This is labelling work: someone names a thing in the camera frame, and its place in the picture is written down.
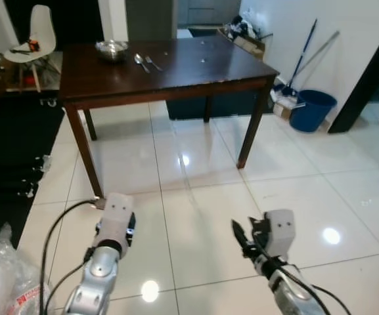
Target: broom handle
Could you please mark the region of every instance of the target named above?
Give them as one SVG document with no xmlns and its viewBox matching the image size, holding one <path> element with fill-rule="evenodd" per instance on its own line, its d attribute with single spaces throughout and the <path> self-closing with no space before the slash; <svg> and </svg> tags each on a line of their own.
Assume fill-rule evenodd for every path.
<svg viewBox="0 0 379 315">
<path fill-rule="evenodd" d="M 340 31 L 336 31 L 334 34 L 332 34 L 332 36 L 330 37 L 330 39 L 328 39 L 328 41 L 326 41 L 326 43 L 323 44 L 322 47 L 319 48 L 319 49 L 317 50 L 317 52 L 315 52 L 315 54 L 313 54 L 313 56 L 310 57 L 310 59 L 309 59 L 309 60 L 308 60 L 303 66 L 301 66 L 301 68 L 297 71 L 297 73 L 296 73 L 296 75 L 293 77 L 293 79 L 294 79 L 295 77 L 297 77 L 297 76 L 300 74 L 300 72 L 302 72 L 302 71 L 307 67 L 307 65 L 310 64 L 310 63 L 312 62 L 312 60 L 315 59 L 315 57 L 316 57 L 318 54 L 320 54 L 320 53 L 326 48 L 326 46 L 328 46 L 328 45 L 330 44 L 331 41 L 333 41 L 335 38 L 337 38 L 337 36 L 338 36 L 339 34 L 340 34 Z"/>
<path fill-rule="evenodd" d="M 304 55 L 306 53 L 306 49 L 309 46 L 309 43 L 310 43 L 310 40 L 312 38 L 313 32 L 315 31 L 316 23 L 317 22 L 318 22 L 318 19 L 315 19 L 315 22 L 313 23 L 312 28 L 310 29 L 309 36 L 307 37 L 307 41 L 306 41 L 305 47 L 303 48 L 303 51 L 301 52 L 300 59 L 299 59 L 299 61 L 297 63 L 296 69 L 294 70 L 293 76 L 292 76 L 290 82 L 288 83 L 288 87 L 292 86 L 293 78 L 296 76 L 297 71 L 299 70 L 301 61 L 303 60 L 303 57 L 304 57 Z"/>
</svg>

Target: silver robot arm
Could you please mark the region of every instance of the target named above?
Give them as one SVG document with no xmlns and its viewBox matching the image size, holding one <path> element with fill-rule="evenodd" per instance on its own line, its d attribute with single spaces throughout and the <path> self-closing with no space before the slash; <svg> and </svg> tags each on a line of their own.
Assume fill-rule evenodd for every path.
<svg viewBox="0 0 379 315">
<path fill-rule="evenodd" d="M 250 258 L 256 272 L 268 279 L 269 288 L 274 293 L 280 311 L 284 315 L 325 315 L 309 292 L 279 270 L 282 268 L 289 272 L 315 292 L 296 266 L 287 263 L 287 252 L 296 236 L 293 212 L 274 210 L 265 213 L 263 220 L 250 218 L 250 221 L 253 241 L 246 238 L 243 228 L 236 221 L 232 221 L 234 236 L 244 257 Z"/>
<path fill-rule="evenodd" d="M 104 315 L 107 312 L 116 276 L 118 262 L 131 246 L 135 228 L 132 197 L 110 194 L 106 202 L 100 200 L 97 207 L 104 208 L 96 227 L 95 248 L 86 263 L 81 283 L 72 291 L 63 314 Z"/>
</svg>

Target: wooden table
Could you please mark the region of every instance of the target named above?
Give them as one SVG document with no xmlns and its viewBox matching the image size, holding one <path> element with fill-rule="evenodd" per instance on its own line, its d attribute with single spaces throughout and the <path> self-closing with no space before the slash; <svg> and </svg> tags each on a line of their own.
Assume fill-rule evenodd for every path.
<svg viewBox="0 0 379 315">
<path fill-rule="evenodd" d="M 144 72 L 132 56 L 150 56 L 164 70 L 148 65 Z M 93 45 L 71 45 L 64 51 L 60 100 L 63 101 L 79 152 L 96 196 L 103 196 L 78 110 L 83 110 L 91 140 L 96 131 L 90 109 L 109 106 L 207 96 L 204 122 L 210 120 L 212 96 L 232 91 L 257 90 L 259 95 L 240 151 L 243 168 L 278 72 L 224 37 L 209 36 L 171 41 L 131 42 L 125 64 L 109 64 Z"/>
</svg>

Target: wire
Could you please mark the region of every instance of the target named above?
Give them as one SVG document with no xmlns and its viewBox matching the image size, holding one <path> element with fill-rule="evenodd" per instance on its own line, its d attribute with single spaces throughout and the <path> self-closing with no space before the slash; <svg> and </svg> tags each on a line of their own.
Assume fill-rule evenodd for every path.
<svg viewBox="0 0 379 315">
<path fill-rule="evenodd" d="M 59 217 L 56 219 L 56 221 L 52 224 L 51 228 L 49 229 L 48 234 L 46 235 L 45 239 L 45 245 L 43 246 L 43 252 L 42 252 L 42 264 L 41 264 L 41 269 L 40 269 L 40 288 L 39 288 L 39 315 L 43 315 L 43 285 L 45 283 L 45 269 L 46 269 L 46 256 L 47 256 L 47 248 L 49 245 L 49 241 L 51 240 L 51 236 L 53 231 L 55 230 L 56 226 L 58 223 L 62 220 L 63 217 L 65 217 L 66 214 L 68 214 L 71 210 L 75 209 L 76 207 L 80 205 L 84 205 L 86 203 L 94 204 L 96 202 L 95 199 L 88 199 L 88 200 L 83 200 L 75 205 L 72 205 L 71 207 L 67 208 L 64 212 L 62 212 Z"/>
<path fill-rule="evenodd" d="M 317 285 L 312 285 L 312 287 L 314 287 L 316 290 L 322 291 L 323 293 L 326 293 L 327 295 L 332 297 L 335 301 L 337 301 L 342 306 L 342 308 L 345 310 L 345 312 L 348 315 L 351 315 L 347 306 L 335 294 L 333 294 L 332 292 L 329 292 L 328 290 L 324 289 L 323 287 L 318 287 Z"/>
<path fill-rule="evenodd" d="M 53 290 L 51 292 L 51 294 L 49 295 L 47 301 L 46 301 L 46 305 L 45 305 L 45 312 L 44 312 L 44 315 L 47 315 L 47 308 L 49 307 L 49 302 L 51 302 L 51 299 L 53 297 L 53 295 L 55 294 L 56 290 L 60 287 L 60 285 L 70 276 L 72 276 L 75 272 L 77 272 L 78 270 L 81 269 L 82 266 L 85 265 L 85 262 L 82 262 L 81 264 L 79 264 L 78 266 L 76 266 L 73 270 L 71 270 L 69 273 L 67 273 L 64 277 L 62 277 L 61 280 L 59 280 L 59 282 L 53 287 Z"/>
<path fill-rule="evenodd" d="M 292 280 L 294 283 L 300 285 L 303 289 L 305 289 L 308 292 L 308 294 L 310 294 L 312 296 L 312 298 L 314 298 L 317 301 L 317 303 L 319 304 L 319 306 L 323 309 L 324 313 L 326 315 L 331 315 L 331 313 L 329 313 L 329 310 L 326 308 L 325 304 L 318 297 L 318 295 L 315 292 L 313 292 L 313 290 L 310 287 L 308 287 L 307 285 L 305 285 L 301 280 L 299 280 L 297 277 L 293 276 L 287 270 L 281 268 L 281 266 L 279 266 L 278 264 L 275 263 L 275 261 L 273 260 L 273 258 L 268 254 L 268 252 L 266 252 L 266 250 L 264 250 L 264 248 L 262 248 L 262 246 L 260 246 L 260 244 L 257 241 L 255 243 L 258 246 L 259 250 L 262 252 L 262 254 L 265 256 L 265 258 L 268 259 L 268 261 L 271 264 L 273 264 L 276 269 L 280 270 L 290 280 Z"/>
</svg>

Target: chair leg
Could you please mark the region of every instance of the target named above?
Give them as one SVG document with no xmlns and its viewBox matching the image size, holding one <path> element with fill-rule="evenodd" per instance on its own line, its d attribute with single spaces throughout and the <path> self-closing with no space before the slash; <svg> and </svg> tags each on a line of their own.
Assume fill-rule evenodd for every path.
<svg viewBox="0 0 379 315">
<path fill-rule="evenodd" d="M 18 90 L 19 90 L 19 93 L 21 94 L 23 92 L 23 83 L 24 83 L 22 64 L 18 65 L 18 73 L 19 73 L 19 80 L 20 80 L 20 82 L 18 83 Z"/>
<path fill-rule="evenodd" d="M 56 72 L 58 72 L 58 74 L 60 74 L 59 67 L 50 58 L 48 58 L 47 62 L 56 70 Z"/>
<path fill-rule="evenodd" d="M 34 83 L 36 84 L 36 89 L 40 93 L 40 83 L 39 83 L 39 77 L 37 76 L 37 71 L 36 71 L 36 65 L 32 64 L 32 72 L 34 76 Z"/>
</svg>

